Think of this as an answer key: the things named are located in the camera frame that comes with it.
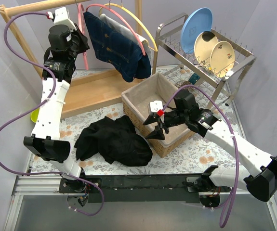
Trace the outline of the pink hanger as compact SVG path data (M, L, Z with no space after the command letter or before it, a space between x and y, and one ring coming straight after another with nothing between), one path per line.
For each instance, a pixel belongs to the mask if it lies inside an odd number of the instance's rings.
M82 34L86 35L85 23L83 22L83 13L85 12L85 10L81 3L77 4L77 8L78 8L78 26L79 26L79 29L82 32ZM83 60L84 60L85 69L89 70L87 52L84 52L82 54L82 56L83 56Z
M131 33L134 35L134 37L136 38L136 40L137 40L138 43L139 43L139 46L140 46L140 48L141 48L141 50L142 50L143 55L144 55L144 56L146 55L145 50L144 50L144 47L143 47L143 45L142 45L142 43L141 43L141 41L140 41L138 35L136 34L136 32L133 30L133 28L128 24L128 22L127 22L120 14L118 14L116 11L112 10L111 8L109 8L109 7L107 7L107 6L104 6L103 4L98 4L98 3L94 3L94 4L88 5L88 6L86 7L85 12L87 12L88 9L89 9L90 7L93 7L93 6L98 6L98 7L102 7L102 8L104 8L104 9L107 9L107 10L109 10L110 12L112 12L115 16L117 16L117 17L126 25L126 27L131 31Z

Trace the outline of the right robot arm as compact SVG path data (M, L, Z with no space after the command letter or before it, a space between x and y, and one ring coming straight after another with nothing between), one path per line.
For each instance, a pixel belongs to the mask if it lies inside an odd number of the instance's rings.
M224 122L209 109L200 108L195 97L183 89L173 97L175 107L165 112L162 101L148 105L149 115L144 125L157 123L146 138L164 140L169 128L185 124L192 132L217 144L243 165L244 170L220 168L213 165L196 180L186 182L189 188L201 192L213 191L218 187L237 187L247 190L256 199L267 202L277 190L277 156L262 151L243 137L230 131Z

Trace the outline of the blue denim skirt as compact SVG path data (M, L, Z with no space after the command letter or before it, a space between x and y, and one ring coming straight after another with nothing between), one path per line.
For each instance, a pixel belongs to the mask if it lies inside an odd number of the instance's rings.
M112 29L90 12L84 14L85 24L98 60L112 64L126 82L151 75L148 55L137 43Z

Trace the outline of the white skirt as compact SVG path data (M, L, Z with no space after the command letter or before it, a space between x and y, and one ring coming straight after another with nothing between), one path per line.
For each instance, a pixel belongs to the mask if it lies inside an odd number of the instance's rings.
M136 39L136 37L134 36L134 34L124 25L120 24L119 22L111 19L110 17L106 16L104 13L101 14L99 16L100 20L103 21L104 23L106 23L110 28L116 30L117 32L119 32L120 34L122 34L123 36L125 36L126 38L136 42L137 45L139 45L138 40ZM144 37L137 35L139 40L141 41L145 53L148 55L149 59L152 58L152 52L151 49L149 48L149 43L147 41L147 39L145 39Z

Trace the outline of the pink hanger front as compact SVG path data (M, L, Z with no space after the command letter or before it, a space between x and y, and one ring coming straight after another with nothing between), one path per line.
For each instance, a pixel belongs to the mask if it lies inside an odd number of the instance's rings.
M110 12L112 12L115 16L117 16L117 17L126 25L126 27L131 31L131 33L134 35L134 37L136 38L136 40L137 40L138 43L139 43L139 46L140 46L140 48L141 48L141 50L142 50L143 55L144 55L144 56L146 55L145 50L144 50L144 47L143 47L143 45L142 45L142 43L141 43L141 41L140 41L138 35L136 34L136 32L133 30L133 28L128 24L128 22L127 22L120 14L118 14L116 11L112 10L111 8L109 8L109 7L107 7L107 6L104 6L103 4L98 4L98 3L94 3L94 4L88 5L88 6L86 7L85 12L87 12L88 9L89 9L90 7L93 7L93 6L98 6L98 7L102 7L102 8L104 8L104 9L107 9L107 10L109 10Z

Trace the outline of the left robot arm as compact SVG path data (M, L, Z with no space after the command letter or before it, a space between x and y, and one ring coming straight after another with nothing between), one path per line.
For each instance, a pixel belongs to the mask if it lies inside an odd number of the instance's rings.
M42 97L47 102L39 108L38 118L31 136L23 144L35 156L54 165L75 192L86 189L87 181L82 168L70 157L70 143L60 140L60 120L69 90L75 60L89 49L88 40L77 24L54 25L49 29L49 48L44 54Z

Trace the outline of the black garment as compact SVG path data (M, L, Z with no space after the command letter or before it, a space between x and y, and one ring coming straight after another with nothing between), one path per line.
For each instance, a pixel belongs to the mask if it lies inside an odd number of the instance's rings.
M118 161L128 167L147 166L153 156L126 115L115 120L106 116L91 123L82 130L74 147L77 160L84 161L99 153L109 164Z

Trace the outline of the yellow hanger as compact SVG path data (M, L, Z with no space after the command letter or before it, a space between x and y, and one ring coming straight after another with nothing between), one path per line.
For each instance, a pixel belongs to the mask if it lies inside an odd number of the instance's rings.
M148 37L150 38L150 40L153 44L153 48L150 48L150 49L155 52L158 52L158 48L157 48L157 45L156 45L156 42L155 42L153 36L151 35L149 30L146 28L146 26L141 21L141 19L142 19L142 1L141 0L135 0L135 13L132 13L131 11L129 11L128 9L123 7L122 4L119 5L116 3L106 3L106 4L104 4L104 6L110 6L110 7L115 6L115 7L118 7L119 9L122 9L127 14L129 14L136 21L137 33L140 35L142 33L142 31L144 31L148 35Z

